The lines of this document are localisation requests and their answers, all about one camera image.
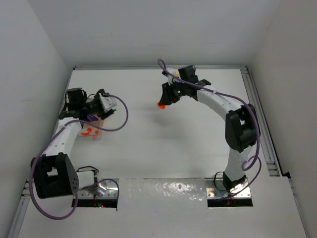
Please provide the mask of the orange round dome piece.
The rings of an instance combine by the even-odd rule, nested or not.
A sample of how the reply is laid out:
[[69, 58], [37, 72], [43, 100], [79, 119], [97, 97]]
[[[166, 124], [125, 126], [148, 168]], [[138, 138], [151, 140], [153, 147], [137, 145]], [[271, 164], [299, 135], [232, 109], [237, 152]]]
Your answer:
[[161, 105], [160, 103], [157, 103], [157, 106], [162, 110], [166, 108], [166, 105]]

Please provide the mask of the dark purple lego plate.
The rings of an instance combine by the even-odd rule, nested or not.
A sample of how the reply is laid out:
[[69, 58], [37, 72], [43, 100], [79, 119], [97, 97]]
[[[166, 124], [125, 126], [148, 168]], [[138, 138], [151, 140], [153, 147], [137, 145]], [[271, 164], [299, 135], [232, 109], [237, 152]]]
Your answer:
[[89, 115], [87, 117], [87, 121], [89, 121], [89, 122], [98, 121], [98, 120], [99, 120], [99, 118], [95, 115]]

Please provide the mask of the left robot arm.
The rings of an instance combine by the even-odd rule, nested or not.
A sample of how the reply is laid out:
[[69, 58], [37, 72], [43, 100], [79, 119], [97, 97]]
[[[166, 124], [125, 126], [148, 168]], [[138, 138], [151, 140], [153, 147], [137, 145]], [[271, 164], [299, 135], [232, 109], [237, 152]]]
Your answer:
[[64, 106], [58, 116], [56, 138], [41, 153], [33, 173], [37, 196], [40, 199], [74, 195], [79, 189], [79, 178], [70, 161], [75, 139], [89, 116], [105, 117], [107, 94], [100, 89], [91, 101], [82, 88], [69, 89], [65, 93]]

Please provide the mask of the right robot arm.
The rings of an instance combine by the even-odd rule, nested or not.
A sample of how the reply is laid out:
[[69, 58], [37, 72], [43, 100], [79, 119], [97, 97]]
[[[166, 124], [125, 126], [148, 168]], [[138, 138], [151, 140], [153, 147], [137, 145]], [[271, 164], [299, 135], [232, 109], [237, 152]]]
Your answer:
[[165, 108], [187, 96], [202, 103], [217, 113], [225, 122], [225, 140], [230, 148], [222, 184], [230, 192], [246, 179], [247, 156], [251, 148], [260, 143], [260, 129], [253, 105], [242, 99], [220, 93], [206, 79], [199, 79], [194, 65], [180, 69], [166, 67], [159, 60], [162, 74], [167, 82], [162, 85], [162, 96], [158, 102]]

